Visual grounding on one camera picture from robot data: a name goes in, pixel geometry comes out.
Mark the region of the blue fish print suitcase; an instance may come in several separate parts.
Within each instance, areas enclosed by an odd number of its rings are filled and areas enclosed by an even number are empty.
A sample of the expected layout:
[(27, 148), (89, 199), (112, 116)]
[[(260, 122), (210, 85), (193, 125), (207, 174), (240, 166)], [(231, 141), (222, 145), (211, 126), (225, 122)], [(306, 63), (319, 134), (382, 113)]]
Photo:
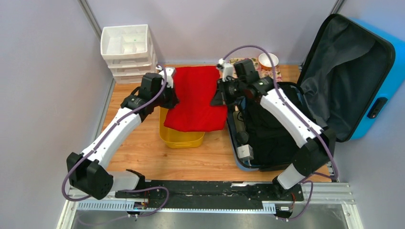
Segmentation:
[[(330, 15), (321, 25), (298, 81), (278, 86), (303, 114), (336, 133), (336, 142), (363, 137), (405, 79), (405, 42), (360, 20)], [(241, 97), (228, 110), (227, 125), (233, 150), (236, 140), (233, 112), (242, 113)], [(236, 164), (245, 171), (276, 171), (289, 166)]]

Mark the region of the white plastic drawer unit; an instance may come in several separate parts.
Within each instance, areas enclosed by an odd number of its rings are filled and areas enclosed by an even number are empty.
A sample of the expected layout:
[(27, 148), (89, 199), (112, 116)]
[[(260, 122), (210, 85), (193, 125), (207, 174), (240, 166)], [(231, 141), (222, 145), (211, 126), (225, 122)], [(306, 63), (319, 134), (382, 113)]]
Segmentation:
[(104, 27), (100, 52), (119, 84), (139, 83), (158, 64), (149, 25)]

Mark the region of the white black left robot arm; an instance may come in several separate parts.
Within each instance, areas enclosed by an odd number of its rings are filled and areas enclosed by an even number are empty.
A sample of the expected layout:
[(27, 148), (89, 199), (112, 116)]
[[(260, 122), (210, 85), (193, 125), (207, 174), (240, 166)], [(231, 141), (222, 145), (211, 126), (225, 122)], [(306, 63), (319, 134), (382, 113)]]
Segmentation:
[(175, 68), (167, 67), (159, 73), (145, 74), (141, 85), (125, 97), (113, 120), (95, 141), (81, 153), (72, 152), (67, 157), (68, 173), (62, 183), (62, 194), (67, 200), (74, 201), (65, 190), (67, 183), (97, 200), (112, 191), (128, 192), (134, 198), (145, 194), (142, 174), (131, 169), (108, 173), (107, 167), (129, 134), (155, 107), (171, 109), (179, 102), (174, 90), (175, 73)]

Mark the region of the beige cylindrical bottle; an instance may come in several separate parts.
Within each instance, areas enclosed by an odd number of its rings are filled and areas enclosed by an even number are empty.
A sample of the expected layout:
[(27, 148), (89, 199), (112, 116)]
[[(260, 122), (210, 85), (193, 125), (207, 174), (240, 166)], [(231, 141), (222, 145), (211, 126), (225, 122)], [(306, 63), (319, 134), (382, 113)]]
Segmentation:
[(234, 124), (236, 128), (236, 132), (245, 132), (245, 123), (242, 118), (242, 113), (238, 109), (235, 109), (233, 112)]

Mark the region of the black round cap item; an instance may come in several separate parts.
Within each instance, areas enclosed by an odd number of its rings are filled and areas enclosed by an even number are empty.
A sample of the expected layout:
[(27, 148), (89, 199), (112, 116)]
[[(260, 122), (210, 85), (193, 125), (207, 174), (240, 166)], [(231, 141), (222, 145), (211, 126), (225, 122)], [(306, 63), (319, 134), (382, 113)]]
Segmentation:
[(239, 131), (236, 133), (236, 140), (241, 145), (246, 145), (249, 141), (249, 134), (247, 131)]

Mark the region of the red cloth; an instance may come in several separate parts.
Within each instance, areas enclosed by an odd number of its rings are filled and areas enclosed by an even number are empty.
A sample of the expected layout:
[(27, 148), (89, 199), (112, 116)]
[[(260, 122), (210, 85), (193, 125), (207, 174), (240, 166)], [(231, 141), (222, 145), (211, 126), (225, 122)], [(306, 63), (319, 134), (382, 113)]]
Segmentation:
[(179, 103), (169, 109), (164, 126), (181, 132), (212, 132), (224, 129), (227, 107), (212, 106), (220, 79), (215, 66), (176, 68), (173, 78)]

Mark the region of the white square charger block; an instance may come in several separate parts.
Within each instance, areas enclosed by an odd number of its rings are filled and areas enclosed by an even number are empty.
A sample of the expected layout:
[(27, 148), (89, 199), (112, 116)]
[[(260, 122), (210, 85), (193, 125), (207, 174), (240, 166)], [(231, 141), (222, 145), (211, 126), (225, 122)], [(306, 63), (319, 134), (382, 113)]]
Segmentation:
[(238, 158), (245, 162), (254, 159), (253, 149), (250, 145), (239, 146), (236, 150)]

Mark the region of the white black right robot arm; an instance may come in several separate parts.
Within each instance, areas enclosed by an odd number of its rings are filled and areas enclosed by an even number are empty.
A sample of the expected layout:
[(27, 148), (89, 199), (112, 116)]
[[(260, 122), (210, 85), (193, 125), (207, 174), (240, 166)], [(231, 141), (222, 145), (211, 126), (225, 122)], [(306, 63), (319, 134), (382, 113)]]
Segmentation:
[(271, 77), (261, 78), (252, 60), (231, 64), (220, 59), (216, 68), (222, 76), (211, 105), (231, 105), (240, 97), (254, 100), (280, 122), (298, 146), (291, 164), (275, 180), (272, 187), (275, 198), (286, 199), (292, 187), (332, 161), (336, 133), (305, 116)]

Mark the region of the yellow plastic basket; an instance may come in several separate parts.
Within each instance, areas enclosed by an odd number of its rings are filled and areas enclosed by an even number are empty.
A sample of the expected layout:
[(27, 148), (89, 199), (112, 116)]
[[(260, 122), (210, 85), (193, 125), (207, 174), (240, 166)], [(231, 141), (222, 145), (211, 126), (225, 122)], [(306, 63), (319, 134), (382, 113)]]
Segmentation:
[(159, 136), (169, 148), (194, 148), (203, 143), (205, 132), (180, 132), (164, 126), (168, 109), (160, 108)]

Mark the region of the black folded garment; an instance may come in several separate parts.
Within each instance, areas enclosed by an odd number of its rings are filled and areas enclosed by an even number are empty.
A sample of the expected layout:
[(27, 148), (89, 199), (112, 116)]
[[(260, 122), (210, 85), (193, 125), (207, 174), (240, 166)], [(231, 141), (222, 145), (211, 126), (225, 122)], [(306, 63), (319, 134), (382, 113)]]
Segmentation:
[(254, 166), (278, 166), (291, 162), (298, 150), (285, 127), (255, 100), (245, 99), (243, 119), (252, 147)]

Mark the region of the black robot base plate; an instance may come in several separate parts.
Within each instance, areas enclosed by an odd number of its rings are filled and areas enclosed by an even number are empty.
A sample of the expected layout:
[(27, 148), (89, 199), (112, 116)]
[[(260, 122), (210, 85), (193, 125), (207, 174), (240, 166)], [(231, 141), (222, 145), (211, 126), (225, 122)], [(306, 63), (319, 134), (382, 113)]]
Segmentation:
[(152, 188), (141, 193), (118, 191), (116, 198), (146, 200), (147, 206), (180, 209), (261, 209), (263, 201), (303, 201), (303, 191), (296, 185), (289, 191), (277, 191), (272, 183), (224, 181), (152, 180), (141, 188)]

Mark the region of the floral pattern tray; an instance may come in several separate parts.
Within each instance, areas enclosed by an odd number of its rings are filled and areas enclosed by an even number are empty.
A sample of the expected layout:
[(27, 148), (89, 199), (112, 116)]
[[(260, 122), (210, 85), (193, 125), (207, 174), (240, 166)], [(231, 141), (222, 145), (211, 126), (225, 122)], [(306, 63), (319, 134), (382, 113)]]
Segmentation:
[[(229, 60), (229, 63), (234, 65), (236, 62), (244, 60), (244, 59), (245, 58), (231, 58)], [(255, 69), (258, 71), (260, 78), (264, 78), (264, 77), (267, 77), (267, 76), (271, 77), (272, 79), (274, 78), (272, 68), (263, 67), (261, 65), (261, 63), (259, 62), (258, 58), (250, 58), (250, 59), (252, 60), (254, 66), (255, 66)], [(281, 75), (280, 68), (279, 68), (278, 65), (275, 68), (275, 72), (276, 72), (276, 74), (275, 74), (276, 81), (281, 82), (282, 81), (282, 75)]]

